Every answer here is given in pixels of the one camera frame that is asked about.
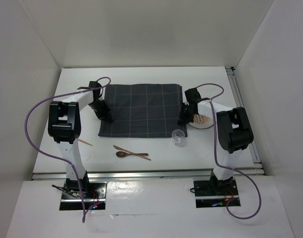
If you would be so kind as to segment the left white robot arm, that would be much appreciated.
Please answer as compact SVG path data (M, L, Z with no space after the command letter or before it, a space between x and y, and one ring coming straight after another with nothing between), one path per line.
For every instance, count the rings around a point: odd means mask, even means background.
M113 123L111 110L102 97L103 90L100 87L98 81L91 81L87 87L78 88L76 94L62 101L52 101L49 108L48 134L66 160L65 188L80 198L86 197L91 187L78 145L81 134L80 111L89 106L99 120Z

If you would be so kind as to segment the patterned glass plate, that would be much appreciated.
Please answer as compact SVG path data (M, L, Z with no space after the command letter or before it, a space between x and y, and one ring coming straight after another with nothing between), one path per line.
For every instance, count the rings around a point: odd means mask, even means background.
M210 117L204 115L193 115L193 122L190 122L189 125L196 129L209 129L213 126L214 122Z

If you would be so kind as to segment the dark grey checked cloth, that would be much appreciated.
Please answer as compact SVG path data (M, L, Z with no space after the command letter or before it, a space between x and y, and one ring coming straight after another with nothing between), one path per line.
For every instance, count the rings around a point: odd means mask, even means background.
M104 94L113 123L101 122L100 137L169 138L179 125L183 102L179 84L112 84Z

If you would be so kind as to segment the copper fork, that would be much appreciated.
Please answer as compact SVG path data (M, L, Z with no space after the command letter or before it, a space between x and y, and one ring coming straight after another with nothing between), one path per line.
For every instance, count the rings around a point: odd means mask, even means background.
M84 144L86 144L86 145L93 146L91 143L86 142L86 141L84 141L84 140L82 140L82 139L78 139L78 141L81 142L81 143L84 143Z

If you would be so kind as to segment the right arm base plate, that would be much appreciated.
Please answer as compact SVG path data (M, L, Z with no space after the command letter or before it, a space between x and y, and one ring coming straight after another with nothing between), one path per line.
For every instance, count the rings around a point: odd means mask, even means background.
M229 207L241 206L235 180L228 187L217 191L211 187L208 180L194 180L190 192L195 196L196 208L226 207L229 201Z

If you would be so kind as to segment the clear plastic cup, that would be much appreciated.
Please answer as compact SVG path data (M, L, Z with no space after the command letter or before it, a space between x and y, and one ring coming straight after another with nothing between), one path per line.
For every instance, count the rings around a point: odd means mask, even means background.
M172 143L178 147L185 147L185 133L176 129L172 132Z

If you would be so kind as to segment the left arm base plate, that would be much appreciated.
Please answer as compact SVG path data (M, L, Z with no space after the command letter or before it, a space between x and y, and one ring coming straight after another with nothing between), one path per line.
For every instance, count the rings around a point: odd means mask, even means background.
M80 211L82 210L81 193L77 189L67 189L64 186L54 186L61 191L60 211ZM88 191L83 191L83 198L86 210L105 210L107 182L90 183Z

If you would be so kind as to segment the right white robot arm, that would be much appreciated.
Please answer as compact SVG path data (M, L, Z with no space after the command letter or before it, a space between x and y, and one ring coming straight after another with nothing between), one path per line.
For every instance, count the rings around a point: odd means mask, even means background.
M214 160L208 188L215 195L224 194L233 182L234 168L242 152L253 142L253 132L243 107L231 108L212 99L202 98L197 88L185 91L186 103L181 106L179 125L195 122L195 116L213 120Z

